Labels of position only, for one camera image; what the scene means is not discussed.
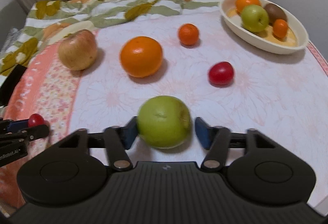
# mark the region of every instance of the green apple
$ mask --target green apple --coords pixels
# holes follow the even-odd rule
[[[141,106],[137,125],[140,137],[150,146],[173,148],[181,145],[190,134],[191,117],[180,99],[160,95]]]
[[[258,5],[248,5],[241,12],[241,20],[246,30],[258,33],[269,24],[269,15],[265,9]]]

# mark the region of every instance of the fruit bowl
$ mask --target fruit bowl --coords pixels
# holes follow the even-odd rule
[[[288,18],[288,26],[291,29],[291,33],[295,36],[296,45],[295,46],[286,46],[282,45],[284,42],[280,42],[272,37],[275,42],[271,42],[265,38],[260,37],[257,33],[252,33],[247,31],[242,27],[241,18],[238,14],[232,16],[231,12],[235,9],[236,0],[224,0],[220,4],[220,11],[223,16],[223,19],[227,26],[241,39],[250,43],[251,45],[260,48],[262,50],[275,53],[275,54],[291,54],[298,50],[304,49],[309,42],[309,35],[306,32],[306,29],[301,24],[301,22],[290,12],[281,7],[281,9],[286,13]],[[262,6],[265,6],[268,3],[272,3],[268,0],[260,0]]]

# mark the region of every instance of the red cherry tomato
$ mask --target red cherry tomato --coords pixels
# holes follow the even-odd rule
[[[229,84],[235,72],[229,62],[223,61],[215,64],[208,72],[209,81],[212,84]]]
[[[45,123],[46,122],[44,121],[44,119],[42,118],[42,116],[40,114],[34,113],[29,117],[29,119],[27,121],[27,126],[34,127],[34,126],[42,125]]]

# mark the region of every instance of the kiwi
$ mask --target kiwi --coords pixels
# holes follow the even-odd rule
[[[267,11],[269,15],[270,24],[273,24],[277,19],[283,19],[284,21],[287,22],[287,15],[276,4],[272,4],[272,3],[266,4],[264,9]]]

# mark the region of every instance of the small orange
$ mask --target small orange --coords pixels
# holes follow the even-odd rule
[[[261,6],[261,2],[259,0],[236,0],[237,12],[241,13],[243,8],[253,4]]]
[[[155,39],[138,36],[123,46],[120,61],[127,74],[143,78],[154,74],[160,68],[163,50]]]
[[[283,20],[283,19],[277,19],[273,23],[273,34],[280,38],[283,39],[287,35],[288,31],[288,23]]]
[[[191,23],[186,23],[179,28],[179,39],[187,46],[194,45],[199,39],[199,30]]]

